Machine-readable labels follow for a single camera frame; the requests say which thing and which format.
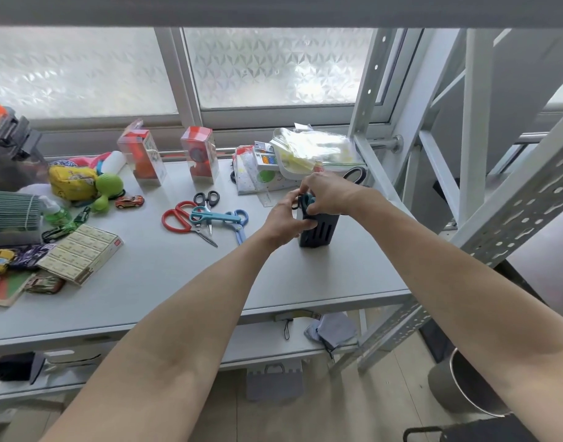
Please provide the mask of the green black toy car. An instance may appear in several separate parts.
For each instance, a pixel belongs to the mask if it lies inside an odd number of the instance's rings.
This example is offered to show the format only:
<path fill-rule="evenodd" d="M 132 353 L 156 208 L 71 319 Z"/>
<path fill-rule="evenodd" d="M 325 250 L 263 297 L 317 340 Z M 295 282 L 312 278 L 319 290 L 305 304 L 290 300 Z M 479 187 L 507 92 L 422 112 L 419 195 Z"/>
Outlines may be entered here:
<path fill-rule="evenodd" d="M 71 222 L 43 232 L 42 241 L 46 244 L 55 243 L 75 232 L 80 226 L 87 222 L 91 210 L 92 208 L 90 206 L 86 206 Z"/>

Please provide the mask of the metal bucket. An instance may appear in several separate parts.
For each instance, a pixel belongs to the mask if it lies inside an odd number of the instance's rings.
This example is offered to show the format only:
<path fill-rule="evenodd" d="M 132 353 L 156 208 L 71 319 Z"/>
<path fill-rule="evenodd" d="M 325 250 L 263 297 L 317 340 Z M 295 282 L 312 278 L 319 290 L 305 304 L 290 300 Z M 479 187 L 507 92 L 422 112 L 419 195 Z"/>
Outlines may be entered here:
<path fill-rule="evenodd" d="M 457 348 L 431 368 L 428 386 L 436 401 L 450 413 L 481 413 L 493 417 L 512 414 L 506 403 Z"/>

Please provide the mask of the purple toy car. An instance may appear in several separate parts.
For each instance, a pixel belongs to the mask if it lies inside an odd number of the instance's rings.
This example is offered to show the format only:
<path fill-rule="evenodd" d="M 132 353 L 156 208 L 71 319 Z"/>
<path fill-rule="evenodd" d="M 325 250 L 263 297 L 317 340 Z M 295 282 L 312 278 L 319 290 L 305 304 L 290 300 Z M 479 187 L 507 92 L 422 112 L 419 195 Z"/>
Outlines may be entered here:
<path fill-rule="evenodd" d="M 14 258 L 8 265 L 8 270 L 12 271 L 35 271 L 37 263 L 49 251 L 55 248 L 55 243 L 45 243 L 41 245 L 13 246 L 10 248 L 14 252 Z"/>

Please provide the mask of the green hand sanitiser bottle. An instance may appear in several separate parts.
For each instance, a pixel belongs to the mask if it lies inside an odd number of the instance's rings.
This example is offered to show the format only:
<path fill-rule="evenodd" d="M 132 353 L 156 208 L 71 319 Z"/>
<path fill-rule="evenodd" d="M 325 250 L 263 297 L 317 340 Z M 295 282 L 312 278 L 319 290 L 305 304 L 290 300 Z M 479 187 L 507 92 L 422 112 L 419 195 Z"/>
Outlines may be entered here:
<path fill-rule="evenodd" d="M 41 214 L 52 227 L 65 226 L 72 222 L 72 215 L 64 206 L 47 196 L 40 196 L 39 200 Z"/>

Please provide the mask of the teal handled scissors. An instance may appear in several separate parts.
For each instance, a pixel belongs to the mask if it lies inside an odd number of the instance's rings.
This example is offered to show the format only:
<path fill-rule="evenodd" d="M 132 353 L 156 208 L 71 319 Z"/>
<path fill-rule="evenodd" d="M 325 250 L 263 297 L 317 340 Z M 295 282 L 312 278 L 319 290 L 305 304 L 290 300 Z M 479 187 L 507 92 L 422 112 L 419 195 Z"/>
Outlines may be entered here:
<path fill-rule="evenodd" d="M 305 194 L 300 194 L 297 198 L 296 204 L 292 207 L 296 211 L 296 218 L 299 220 L 310 219 L 311 215 L 308 214 L 308 207 L 315 202 L 315 196 L 312 193 L 307 192 Z"/>

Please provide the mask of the black bag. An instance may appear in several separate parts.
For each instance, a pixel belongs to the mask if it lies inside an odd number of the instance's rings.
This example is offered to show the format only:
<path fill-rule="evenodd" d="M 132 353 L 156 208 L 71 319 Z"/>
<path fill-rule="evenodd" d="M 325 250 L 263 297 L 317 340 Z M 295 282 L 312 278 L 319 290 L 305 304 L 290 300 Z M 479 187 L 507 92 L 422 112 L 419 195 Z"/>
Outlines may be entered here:
<path fill-rule="evenodd" d="M 34 352 L 0 356 L 0 381 L 29 381 L 32 377 L 34 359 Z"/>

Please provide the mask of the cream staple box pack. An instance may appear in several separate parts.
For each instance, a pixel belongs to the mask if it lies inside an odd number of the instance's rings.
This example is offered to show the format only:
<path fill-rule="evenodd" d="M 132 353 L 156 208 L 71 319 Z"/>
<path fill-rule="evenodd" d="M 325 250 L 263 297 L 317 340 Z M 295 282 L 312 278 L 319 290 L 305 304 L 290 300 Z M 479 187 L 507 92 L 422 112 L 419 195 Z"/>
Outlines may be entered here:
<path fill-rule="evenodd" d="M 118 235 L 84 224 L 57 243 L 36 266 L 81 287 L 122 246 Z"/>

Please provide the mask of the dark blue scissor holder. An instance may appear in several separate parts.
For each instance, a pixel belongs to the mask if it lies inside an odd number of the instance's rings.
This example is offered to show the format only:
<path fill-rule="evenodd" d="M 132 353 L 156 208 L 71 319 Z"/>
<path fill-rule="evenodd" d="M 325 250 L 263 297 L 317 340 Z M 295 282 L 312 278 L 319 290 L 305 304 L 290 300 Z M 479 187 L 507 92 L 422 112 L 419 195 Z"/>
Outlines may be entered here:
<path fill-rule="evenodd" d="M 305 230 L 300 234 L 299 246 L 305 248 L 316 248 L 328 246 L 334 235 L 340 215 L 308 215 L 302 209 L 297 210 L 297 218 L 302 220 L 313 220 L 316 227 Z"/>

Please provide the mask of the white metal shelf frame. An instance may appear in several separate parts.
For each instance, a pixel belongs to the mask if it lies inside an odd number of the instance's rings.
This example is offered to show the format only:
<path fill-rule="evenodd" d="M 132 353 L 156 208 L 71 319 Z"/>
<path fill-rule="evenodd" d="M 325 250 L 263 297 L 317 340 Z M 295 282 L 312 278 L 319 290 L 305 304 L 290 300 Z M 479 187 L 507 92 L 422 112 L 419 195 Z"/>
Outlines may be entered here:
<path fill-rule="evenodd" d="M 516 172 L 487 200 L 486 171 L 502 157 L 494 150 L 495 80 L 487 81 L 494 59 L 511 39 L 500 34 L 493 50 L 485 50 L 489 30 L 470 29 L 467 39 L 469 76 L 465 82 L 461 132 L 461 185 L 444 160 L 431 131 L 418 139 L 430 161 L 452 215 L 459 225 L 453 244 L 494 267 L 563 211 L 563 119 Z M 192 234 L 177 235 L 160 224 L 160 215 L 179 200 L 191 199 L 194 186 L 182 161 L 167 163 L 165 184 L 145 194 L 138 213 L 116 213 L 93 226 L 119 235 L 125 244 L 82 286 L 66 286 L 56 295 L 22 296 L 0 310 L 0 355 L 93 349 L 122 338 L 171 293 L 237 248 L 232 230 L 216 230 L 218 248 Z M 331 243 L 317 249 L 297 242 L 274 252 L 258 275 L 239 325 L 233 332 L 221 368 L 236 369 L 321 354 L 321 344 L 303 332 L 313 319 L 298 312 L 346 312 L 387 306 L 388 314 L 335 353 L 332 373 L 358 357 L 362 370 L 394 350 L 430 318 L 396 273 L 385 254 L 353 219 L 338 221 Z"/>

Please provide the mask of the light blue handled scissors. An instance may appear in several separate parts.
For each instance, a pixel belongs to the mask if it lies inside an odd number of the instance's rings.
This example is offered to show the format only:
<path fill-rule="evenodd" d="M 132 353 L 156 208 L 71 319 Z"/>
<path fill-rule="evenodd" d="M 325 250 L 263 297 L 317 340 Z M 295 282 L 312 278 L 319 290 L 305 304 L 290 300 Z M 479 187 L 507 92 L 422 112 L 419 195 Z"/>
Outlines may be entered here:
<path fill-rule="evenodd" d="M 189 212 L 189 220 L 193 223 L 204 222 L 226 222 L 226 223 L 242 223 L 244 218 L 240 215 L 214 213 L 204 206 L 197 206 Z"/>

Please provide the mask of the white plastic bottle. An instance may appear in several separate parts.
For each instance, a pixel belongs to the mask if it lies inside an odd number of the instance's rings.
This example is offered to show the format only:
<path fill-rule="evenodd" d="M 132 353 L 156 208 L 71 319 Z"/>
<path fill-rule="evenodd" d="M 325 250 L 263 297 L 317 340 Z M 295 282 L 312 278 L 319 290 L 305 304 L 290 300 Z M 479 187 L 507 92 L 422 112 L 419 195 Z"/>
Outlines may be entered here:
<path fill-rule="evenodd" d="M 126 157 L 121 151 L 111 152 L 98 166 L 99 174 L 118 175 L 123 167 L 127 164 Z"/>

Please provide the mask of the short orange toy box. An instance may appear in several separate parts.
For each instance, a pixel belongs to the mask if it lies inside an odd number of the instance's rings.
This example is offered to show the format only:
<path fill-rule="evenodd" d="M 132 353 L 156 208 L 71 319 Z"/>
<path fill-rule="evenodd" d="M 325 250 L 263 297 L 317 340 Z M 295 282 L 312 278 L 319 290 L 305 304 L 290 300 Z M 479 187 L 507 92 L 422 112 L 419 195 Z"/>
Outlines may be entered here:
<path fill-rule="evenodd" d="M 182 134 L 181 145 L 194 183 L 214 184 L 219 175 L 219 163 L 213 130 L 189 126 Z"/>

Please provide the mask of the white plastic tray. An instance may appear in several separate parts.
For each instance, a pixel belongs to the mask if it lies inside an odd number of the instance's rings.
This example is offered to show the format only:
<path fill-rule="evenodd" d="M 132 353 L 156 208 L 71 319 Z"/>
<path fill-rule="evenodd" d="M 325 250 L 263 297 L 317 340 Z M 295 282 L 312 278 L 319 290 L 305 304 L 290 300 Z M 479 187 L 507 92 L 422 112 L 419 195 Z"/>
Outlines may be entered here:
<path fill-rule="evenodd" d="M 327 171 L 342 176 L 348 169 L 350 169 L 349 166 L 324 165 L 321 163 L 315 163 L 315 166 L 312 169 L 307 169 L 294 161 L 278 160 L 278 170 L 282 176 L 288 180 L 293 180 L 298 183 L 302 182 L 304 178 L 317 171 Z"/>

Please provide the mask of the black chair frame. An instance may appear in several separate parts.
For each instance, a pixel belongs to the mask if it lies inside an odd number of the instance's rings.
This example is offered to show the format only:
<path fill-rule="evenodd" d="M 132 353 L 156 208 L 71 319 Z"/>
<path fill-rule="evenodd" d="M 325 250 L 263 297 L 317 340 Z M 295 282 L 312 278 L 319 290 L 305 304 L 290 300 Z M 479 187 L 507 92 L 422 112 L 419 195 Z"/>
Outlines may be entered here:
<path fill-rule="evenodd" d="M 514 415 L 468 423 L 407 428 L 403 442 L 413 434 L 439 433 L 439 442 L 540 442 Z"/>

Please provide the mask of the clear plastic ruler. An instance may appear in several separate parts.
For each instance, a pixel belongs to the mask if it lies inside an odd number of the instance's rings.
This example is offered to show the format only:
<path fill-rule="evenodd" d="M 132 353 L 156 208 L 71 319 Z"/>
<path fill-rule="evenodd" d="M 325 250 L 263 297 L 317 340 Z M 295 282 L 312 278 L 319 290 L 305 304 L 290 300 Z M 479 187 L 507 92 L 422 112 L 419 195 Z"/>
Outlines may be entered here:
<path fill-rule="evenodd" d="M 256 196 L 264 208 L 274 207 L 279 201 L 283 200 L 292 188 L 276 191 L 257 192 Z"/>

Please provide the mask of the person's left hand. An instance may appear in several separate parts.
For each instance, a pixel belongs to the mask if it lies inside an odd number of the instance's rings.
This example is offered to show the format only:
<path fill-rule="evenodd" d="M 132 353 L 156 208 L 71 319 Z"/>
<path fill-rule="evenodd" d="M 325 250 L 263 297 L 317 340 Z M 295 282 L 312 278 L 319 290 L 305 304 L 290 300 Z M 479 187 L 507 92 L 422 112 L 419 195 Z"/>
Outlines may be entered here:
<path fill-rule="evenodd" d="M 279 201 L 269 212 L 263 226 L 256 233 L 258 241 L 269 252 L 274 252 L 279 247 L 298 237 L 303 231 L 316 227 L 313 220 L 299 220 L 284 208 L 284 199 Z"/>

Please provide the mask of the clear plastic bag bundle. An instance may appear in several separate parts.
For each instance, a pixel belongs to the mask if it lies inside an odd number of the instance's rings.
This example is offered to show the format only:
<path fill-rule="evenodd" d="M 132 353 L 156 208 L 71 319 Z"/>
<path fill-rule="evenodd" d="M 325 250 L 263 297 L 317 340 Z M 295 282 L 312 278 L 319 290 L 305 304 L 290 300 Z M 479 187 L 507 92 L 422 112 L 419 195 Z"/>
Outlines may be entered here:
<path fill-rule="evenodd" d="M 277 128 L 270 143 L 278 160 L 294 161 L 307 169 L 315 163 L 350 169 L 365 164 L 354 141 L 342 134 L 312 128 Z"/>

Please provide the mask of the red green toy car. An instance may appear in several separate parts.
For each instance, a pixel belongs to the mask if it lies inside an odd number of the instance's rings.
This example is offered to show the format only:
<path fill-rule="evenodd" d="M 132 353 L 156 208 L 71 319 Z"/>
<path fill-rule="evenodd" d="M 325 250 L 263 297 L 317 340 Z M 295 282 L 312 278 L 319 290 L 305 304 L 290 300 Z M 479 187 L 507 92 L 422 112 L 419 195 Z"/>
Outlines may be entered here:
<path fill-rule="evenodd" d="M 65 283 L 65 279 L 50 273 L 34 273 L 26 280 L 22 291 L 37 295 L 56 295 Z"/>

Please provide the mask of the colourful binder clip pack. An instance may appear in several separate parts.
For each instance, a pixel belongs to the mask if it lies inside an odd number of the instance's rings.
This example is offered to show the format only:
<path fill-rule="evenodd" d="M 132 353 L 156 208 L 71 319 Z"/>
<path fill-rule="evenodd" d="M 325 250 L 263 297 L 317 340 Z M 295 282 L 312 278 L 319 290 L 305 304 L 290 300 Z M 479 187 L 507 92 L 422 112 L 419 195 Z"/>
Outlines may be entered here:
<path fill-rule="evenodd" d="M 253 153 L 258 171 L 279 171 L 279 163 L 271 143 L 254 141 Z"/>

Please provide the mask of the grey orange machine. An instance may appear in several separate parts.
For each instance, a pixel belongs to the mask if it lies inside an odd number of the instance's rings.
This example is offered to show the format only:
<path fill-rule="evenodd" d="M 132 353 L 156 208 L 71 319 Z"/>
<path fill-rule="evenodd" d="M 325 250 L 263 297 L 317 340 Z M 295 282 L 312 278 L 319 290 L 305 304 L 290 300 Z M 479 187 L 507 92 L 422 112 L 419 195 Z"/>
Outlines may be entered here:
<path fill-rule="evenodd" d="M 42 133 L 0 104 L 0 191 L 49 182 L 49 163 L 38 148 Z"/>

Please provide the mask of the white dotted paper packet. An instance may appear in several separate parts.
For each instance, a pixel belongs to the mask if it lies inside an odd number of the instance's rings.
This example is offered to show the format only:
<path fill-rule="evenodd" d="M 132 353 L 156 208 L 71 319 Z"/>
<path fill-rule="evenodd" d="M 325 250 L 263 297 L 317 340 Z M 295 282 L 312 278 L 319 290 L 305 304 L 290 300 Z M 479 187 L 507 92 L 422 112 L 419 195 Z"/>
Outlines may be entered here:
<path fill-rule="evenodd" d="M 295 189 L 300 183 L 288 180 L 279 171 L 258 171 L 254 145 L 241 145 L 233 155 L 234 180 L 239 195 L 257 192 Z"/>

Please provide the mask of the grey cloth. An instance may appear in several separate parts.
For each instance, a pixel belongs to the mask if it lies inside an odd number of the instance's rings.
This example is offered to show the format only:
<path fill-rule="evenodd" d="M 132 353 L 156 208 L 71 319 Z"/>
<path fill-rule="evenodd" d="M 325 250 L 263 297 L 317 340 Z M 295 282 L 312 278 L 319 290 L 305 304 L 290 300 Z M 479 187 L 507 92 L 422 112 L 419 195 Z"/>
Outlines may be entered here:
<path fill-rule="evenodd" d="M 357 335 L 358 330 L 354 322 L 344 312 L 322 315 L 304 330 L 307 339 L 322 344 L 328 352 L 333 352 Z"/>

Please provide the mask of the red handled scissors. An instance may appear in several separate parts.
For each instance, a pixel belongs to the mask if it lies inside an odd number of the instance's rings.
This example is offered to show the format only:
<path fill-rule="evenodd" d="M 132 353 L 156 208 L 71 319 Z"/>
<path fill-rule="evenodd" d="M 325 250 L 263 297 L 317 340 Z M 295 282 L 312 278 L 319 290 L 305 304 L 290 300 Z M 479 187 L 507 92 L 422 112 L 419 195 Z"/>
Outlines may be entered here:
<path fill-rule="evenodd" d="M 169 232 L 176 234 L 195 233 L 204 241 L 214 247 L 218 245 L 206 235 L 202 230 L 202 225 L 190 219 L 190 213 L 198 204 L 194 201 L 184 200 L 179 202 L 175 207 L 165 211 L 161 218 L 162 226 Z"/>

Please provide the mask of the person's left forearm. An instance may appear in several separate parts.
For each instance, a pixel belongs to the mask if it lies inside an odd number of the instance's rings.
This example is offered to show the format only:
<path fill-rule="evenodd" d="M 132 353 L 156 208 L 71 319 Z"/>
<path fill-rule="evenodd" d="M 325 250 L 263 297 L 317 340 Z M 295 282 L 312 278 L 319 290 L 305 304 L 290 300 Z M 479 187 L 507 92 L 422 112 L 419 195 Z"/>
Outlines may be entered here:
<path fill-rule="evenodd" d="M 186 442 L 272 254 L 256 233 L 130 330 L 41 442 Z"/>

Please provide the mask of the yellow printed pouch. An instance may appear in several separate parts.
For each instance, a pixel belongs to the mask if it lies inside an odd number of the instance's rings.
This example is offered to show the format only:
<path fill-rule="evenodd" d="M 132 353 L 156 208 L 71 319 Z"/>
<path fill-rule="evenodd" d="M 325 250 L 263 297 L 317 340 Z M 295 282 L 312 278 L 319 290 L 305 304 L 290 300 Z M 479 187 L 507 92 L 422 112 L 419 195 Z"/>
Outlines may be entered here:
<path fill-rule="evenodd" d="M 98 197 L 98 173 L 89 167 L 53 164 L 48 170 L 52 193 L 68 201 L 94 200 Z"/>

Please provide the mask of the tall orange toy box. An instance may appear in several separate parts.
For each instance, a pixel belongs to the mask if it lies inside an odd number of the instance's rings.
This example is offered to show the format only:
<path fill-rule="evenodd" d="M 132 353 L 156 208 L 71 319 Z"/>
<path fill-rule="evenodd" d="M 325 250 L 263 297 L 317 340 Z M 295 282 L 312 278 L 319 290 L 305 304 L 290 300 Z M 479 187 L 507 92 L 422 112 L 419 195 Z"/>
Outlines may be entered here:
<path fill-rule="evenodd" d="M 167 177 L 167 169 L 154 142 L 151 130 L 141 118 L 135 119 L 117 139 L 117 146 L 139 185 L 159 187 Z"/>

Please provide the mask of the green ball toy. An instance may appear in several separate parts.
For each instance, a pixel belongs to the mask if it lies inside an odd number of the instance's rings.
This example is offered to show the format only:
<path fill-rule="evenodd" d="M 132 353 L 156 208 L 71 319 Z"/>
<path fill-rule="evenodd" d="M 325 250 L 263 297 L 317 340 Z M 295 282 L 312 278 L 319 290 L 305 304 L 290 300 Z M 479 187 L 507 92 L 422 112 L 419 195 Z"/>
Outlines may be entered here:
<path fill-rule="evenodd" d="M 116 199 L 124 191 L 122 179 L 112 173 L 102 173 L 94 182 L 93 202 L 89 205 L 92 213 L 105 213 L 111 199 Z"/>

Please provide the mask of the red green picture book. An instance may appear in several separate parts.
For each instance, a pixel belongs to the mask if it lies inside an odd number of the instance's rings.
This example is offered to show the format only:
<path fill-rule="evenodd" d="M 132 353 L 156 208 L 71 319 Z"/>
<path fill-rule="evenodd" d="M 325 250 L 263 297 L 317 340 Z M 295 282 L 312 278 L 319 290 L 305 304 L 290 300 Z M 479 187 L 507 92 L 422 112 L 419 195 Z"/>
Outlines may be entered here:
<path fill-rule="evenodd" d="M 12 306 L 22 295 L 25 285 L 35 272 L 8 270 L 0 275 L 0 307 Z"/>

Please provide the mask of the person's right hand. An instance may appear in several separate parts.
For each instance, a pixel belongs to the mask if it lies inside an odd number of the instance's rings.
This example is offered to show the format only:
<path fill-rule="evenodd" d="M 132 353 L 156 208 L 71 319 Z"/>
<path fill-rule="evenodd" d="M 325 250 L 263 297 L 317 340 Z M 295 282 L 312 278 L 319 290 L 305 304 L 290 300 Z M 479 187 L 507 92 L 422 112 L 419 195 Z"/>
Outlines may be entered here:
<path fill-rule="evenodd" d="M 314 174 L 330 174 L 330 214 L 349 215 L 353 218 L 365 211 L 376 200 L 377 191 L 356 185 L 329 172 Z"/>

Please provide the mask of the frosted glass window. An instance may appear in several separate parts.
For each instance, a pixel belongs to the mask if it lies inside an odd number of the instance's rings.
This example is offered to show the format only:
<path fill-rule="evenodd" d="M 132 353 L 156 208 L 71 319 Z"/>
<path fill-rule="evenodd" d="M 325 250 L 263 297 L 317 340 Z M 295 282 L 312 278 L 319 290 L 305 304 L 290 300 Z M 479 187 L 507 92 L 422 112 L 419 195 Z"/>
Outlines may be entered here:
<path fill-rule="evenodd" d="M 295 123 L 346 134 L 373 45 L 385 49 L 374 138 L 392 136 L 422 29 L 0 26 L 0 102 L 43 134 L 46 157 L 116 149 L 142 119 L 162 151 L 189 126 L 217 146 L 268 141 Z"/>

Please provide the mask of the small black handled scissors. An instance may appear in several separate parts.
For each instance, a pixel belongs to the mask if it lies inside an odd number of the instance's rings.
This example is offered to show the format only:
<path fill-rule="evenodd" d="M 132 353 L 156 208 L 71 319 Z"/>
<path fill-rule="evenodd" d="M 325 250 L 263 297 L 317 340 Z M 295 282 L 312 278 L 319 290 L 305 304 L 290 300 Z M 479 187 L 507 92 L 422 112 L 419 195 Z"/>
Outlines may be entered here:
<path fill-rule="evenodd" d="M 211 208 L 215 207 L 220 200 L 220 195 L 215 190 L 210 190 L 208 192 L 197 192 L 194 195 L 193 202 L 199 207 L 203 213 L 211 212 Z M 212 237 L 212 220 L 207 219 L 199 224 L 199 218 L 197 215 L 191 215 L 191 219 L 197 227 L 207 226 L 209 237 Z"/>

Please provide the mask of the person's right forearm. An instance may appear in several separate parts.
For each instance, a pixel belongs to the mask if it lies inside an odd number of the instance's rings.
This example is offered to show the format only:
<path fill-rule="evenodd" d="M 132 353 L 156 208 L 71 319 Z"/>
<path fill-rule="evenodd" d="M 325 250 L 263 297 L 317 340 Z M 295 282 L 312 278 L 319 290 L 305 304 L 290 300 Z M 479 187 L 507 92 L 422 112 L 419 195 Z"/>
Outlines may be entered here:
<path fill-rule="evenodd" d="M 355 186 L 346 213 L 540 442 L 563 442 L 563 317 L 390 204 Z"/>

